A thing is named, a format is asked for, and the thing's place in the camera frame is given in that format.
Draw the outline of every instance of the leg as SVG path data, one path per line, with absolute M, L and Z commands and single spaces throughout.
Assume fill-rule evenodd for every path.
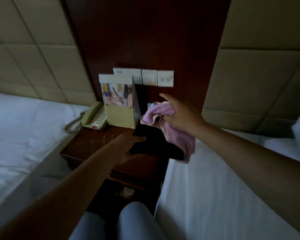
M 105 240 L 105 222 L 97 214 L 85 212 L 69 240 Z
M 132 202 L 121 211 L 118 240 L 167 240 L 159 224 L 141 202 Z

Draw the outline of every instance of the wooden nightstand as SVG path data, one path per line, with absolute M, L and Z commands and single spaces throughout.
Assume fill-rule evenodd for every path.
M 115 126 L 106 126 L 103 130 L 83 128 L 61 152 L 61 155 L 68 162 L 68 166 L 74 170 L 118 135 L 133 131 L 134 129 Z M 105 210 L 107 208 L 105 205 L 109 202 L 111 202 L 109 208 L 113 208 L 113 204 L 115 204 L 116 206 L 120 205 L 118 210 L 121 210 L 129 202 L 137 200 L 143 202 L 154 214 L 167 165 L 168 158 L 144 155 L 116 166 L 93 200 L 95 203 L 89 208 L 106 217 L 109 212 Z M 135 190 L 134 196 L 128 200 L 124 199 L 124 203 L 122 203 L 122 199 L 120 200 L 120 197 L 117 196 L 120 187 Z

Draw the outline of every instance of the pink towel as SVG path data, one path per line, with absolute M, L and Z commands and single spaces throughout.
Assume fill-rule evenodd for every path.
M 177 130 L 173 125 L 162 119 L 163 115 L 174 115 L 176 110 L 168 103 L 163 102 L 155 105 L 147 110 L 141 117 L 140 124 L 150 125 L 162 130 L 164 137 L 169 143 L 175 144 L 184 152 L 184 163 L 188 163 L 191 154 L 196 150 L 196 139 L 194 136 L 189 135 L 183 131 Z

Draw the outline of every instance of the wooden wall panel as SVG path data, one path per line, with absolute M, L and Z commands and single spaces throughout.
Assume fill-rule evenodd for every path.
M 64 0 L 97 97 L 113 67 L 174 70 L 174 87 L 137 86 L 143 102 L 160 92 L 202 109 L 230 0 Z

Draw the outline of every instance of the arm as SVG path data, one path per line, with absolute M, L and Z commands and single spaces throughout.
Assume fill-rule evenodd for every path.
M 0 229 L 3 239 L 69 239 L 100 186 L 142 137 L 122 134 L 89 157 L 57 187 Z
M 200 113 L 170 95 L 160 94 L 176 109 L 163 119 L 192 134 L 232 170 L 280 217 L 300 232 L 300 162 L 204 121 Z

